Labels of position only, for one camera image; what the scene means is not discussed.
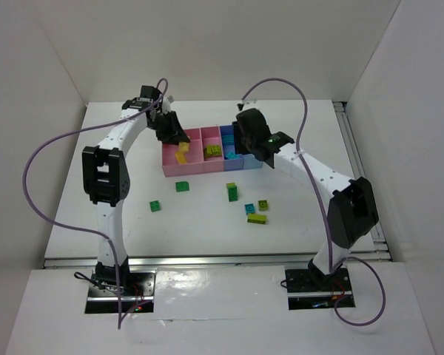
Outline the cyan lego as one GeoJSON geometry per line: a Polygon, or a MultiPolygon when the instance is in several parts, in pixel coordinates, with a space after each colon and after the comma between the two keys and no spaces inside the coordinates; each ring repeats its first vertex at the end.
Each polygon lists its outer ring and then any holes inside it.
{"type": "Polygon", "coordinates": [[[226,160],[239,160],[242,159],[243,156],[241,154],[236,154],[233,151],[228,151],[225,155],[224,155],[226,160]]]}

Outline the yellow lego plate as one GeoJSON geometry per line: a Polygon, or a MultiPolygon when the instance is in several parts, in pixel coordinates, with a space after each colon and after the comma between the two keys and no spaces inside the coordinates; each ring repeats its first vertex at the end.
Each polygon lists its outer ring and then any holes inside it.
{"type": "Polygon", "coordinates": [[[180,165],[187,164],[186,156],[181,152],[175,153],[175,159],[180,165]]]}

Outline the lime lego stack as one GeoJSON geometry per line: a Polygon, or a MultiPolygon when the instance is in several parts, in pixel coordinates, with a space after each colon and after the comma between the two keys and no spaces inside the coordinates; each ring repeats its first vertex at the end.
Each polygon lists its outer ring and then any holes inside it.
{"type": "Polygon", "coordinates": [[[222,158],[222,148],[217,144],[208,144],[203,148],[204,160],[214,160],[222,158]]]}

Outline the yellow lego brick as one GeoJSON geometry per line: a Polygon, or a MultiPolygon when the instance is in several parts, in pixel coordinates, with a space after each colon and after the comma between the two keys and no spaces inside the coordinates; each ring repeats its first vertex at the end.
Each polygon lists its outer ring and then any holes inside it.
{"type": "Polygon", "coordinates": [[[178,144],[178,151],[185,154],[189,151],[189,143],[187,142],[180,142],[178,144]]]}

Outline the cyan long lego brick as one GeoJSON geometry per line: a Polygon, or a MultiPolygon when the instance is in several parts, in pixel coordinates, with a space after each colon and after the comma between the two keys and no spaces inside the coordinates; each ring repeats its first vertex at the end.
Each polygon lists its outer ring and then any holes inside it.
{"type": "Polygon", "coordinates": [[[222,143],[224,146],[235,144],[235,138],[233,135],[222,135],[221,137],[222,137],[222,143]]]}

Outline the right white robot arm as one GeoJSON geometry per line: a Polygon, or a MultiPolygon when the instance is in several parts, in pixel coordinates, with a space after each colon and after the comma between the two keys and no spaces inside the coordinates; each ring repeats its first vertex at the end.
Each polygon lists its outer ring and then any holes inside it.
{"type": "Polygon", "coordinates": [[[309,269],[317,282],[327,280],[339,269],[358,239],[379,221],[371,183],[364,177],[355,180],[335,172],[297,149],[286,133],[271,132],[256,106],[238,104],[232,127],[238,154],[253,155],[313,191],[327,232],[326,242],[310,260],[309,269]]]}

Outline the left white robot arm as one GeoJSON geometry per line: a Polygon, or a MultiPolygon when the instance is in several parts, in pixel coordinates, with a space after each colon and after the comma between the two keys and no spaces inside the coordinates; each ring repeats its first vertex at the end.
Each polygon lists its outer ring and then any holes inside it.
{"type": "Polygon", "coordinates": [[[95,278],[98,284],[126,288],[132,283],[129,257],[123,237],[123,203],[130,192],[126,156],[136,138],[151,129],[161,143],[189,144],[178,116],[159,87],[143,85],[139,96],[121,107],[121,124],[114,126],[95,146],[84,147],[81,155],[84,191],[95,206],[98,245],[95,278]]]}

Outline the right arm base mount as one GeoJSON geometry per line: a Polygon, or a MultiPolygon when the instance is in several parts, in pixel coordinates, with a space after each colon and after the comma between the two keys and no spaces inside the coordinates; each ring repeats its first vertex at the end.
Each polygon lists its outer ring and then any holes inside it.
{"type": "Polygon", "coordinates": [[[355,301],[349,272],[339,269],[325,283],[317,285],[309,276],[307,268],[286,269],[285,278],[280,281],[285,288],[290,311],[334,308],[354,308],[355,301]]]}

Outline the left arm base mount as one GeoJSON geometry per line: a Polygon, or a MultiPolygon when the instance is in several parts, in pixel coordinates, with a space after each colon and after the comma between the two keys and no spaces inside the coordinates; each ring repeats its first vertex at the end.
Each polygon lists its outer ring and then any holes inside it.
{"type": "MultiPolygon", "coordinates": [[[[115,283],[100,283],[95,272],[88,277],[77,271],[77,280],[89,284],[85,314],[117,314],[118,288],[115,283]]],[[[130,275],[129,285],[121,286],[122,313],[133,308],[133,313],[152,313],[154,309],[156,273],[154,271],[137,272],[130,275]]]]}

